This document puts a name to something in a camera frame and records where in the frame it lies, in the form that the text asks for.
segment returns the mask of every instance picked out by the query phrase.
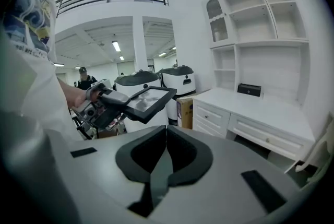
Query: white desk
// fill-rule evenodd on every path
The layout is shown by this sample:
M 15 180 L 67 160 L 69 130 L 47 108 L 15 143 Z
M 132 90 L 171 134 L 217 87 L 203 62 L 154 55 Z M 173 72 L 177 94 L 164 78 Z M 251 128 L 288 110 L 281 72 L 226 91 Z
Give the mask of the white desk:
M 194 96 L 193 129 L 223 138 L 230 130 L 295 161 L 315 142 L 298 107 L 220 88 Z

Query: ceiling light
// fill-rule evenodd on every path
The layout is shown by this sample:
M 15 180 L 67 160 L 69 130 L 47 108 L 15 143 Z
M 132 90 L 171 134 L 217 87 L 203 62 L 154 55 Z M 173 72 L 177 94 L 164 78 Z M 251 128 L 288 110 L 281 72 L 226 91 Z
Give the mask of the ceiling light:
M 116 49 L 116 51 L 118 51 L 118 52 L 121 51 L 120 46 L 118 45 L 117 41 L 113 41 L 112 43 L 113 43 L 114 48 Z

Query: white pillar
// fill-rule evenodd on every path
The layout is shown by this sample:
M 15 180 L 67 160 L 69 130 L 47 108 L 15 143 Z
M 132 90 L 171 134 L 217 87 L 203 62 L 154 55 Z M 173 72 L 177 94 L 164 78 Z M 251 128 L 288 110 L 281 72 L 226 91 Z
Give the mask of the white pillar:
M 147 71 L 148 65 L 144 38 L 144 27 L 142 25 L 142 16 L 133 16 L 132 28 L 134 35 L 136 71 Z

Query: cardboard box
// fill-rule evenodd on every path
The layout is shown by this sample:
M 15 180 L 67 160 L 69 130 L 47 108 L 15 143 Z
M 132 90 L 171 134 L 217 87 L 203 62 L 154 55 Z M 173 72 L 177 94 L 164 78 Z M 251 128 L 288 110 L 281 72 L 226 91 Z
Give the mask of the cardboard box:
M 177 125 L 179 127 L 193 129 L 193 96 L 199 95 L 203 92 L 184 96 L 176 100 Z

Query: black rubber pad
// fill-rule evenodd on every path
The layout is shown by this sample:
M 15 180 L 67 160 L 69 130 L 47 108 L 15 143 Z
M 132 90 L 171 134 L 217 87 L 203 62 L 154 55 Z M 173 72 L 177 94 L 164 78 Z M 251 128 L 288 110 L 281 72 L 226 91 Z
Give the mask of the black rubber pad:
M 78 150 L 78 151 L 71 151 L 71 155 L 73 156 L 73 158 L 77 158 L 80 156 L 84 156 L 84 155 L 88 155 L 91 154 L 93 152 L 96 152 L 97 150 L 93 147 L 90 148 L 86 148 L 86 149 L 82 149 L 82 150 Z
M 256 170 L 243 172 L 241 176 L 252 189 L 267 213 L 275 211 L 286 203 L 286 200 Z

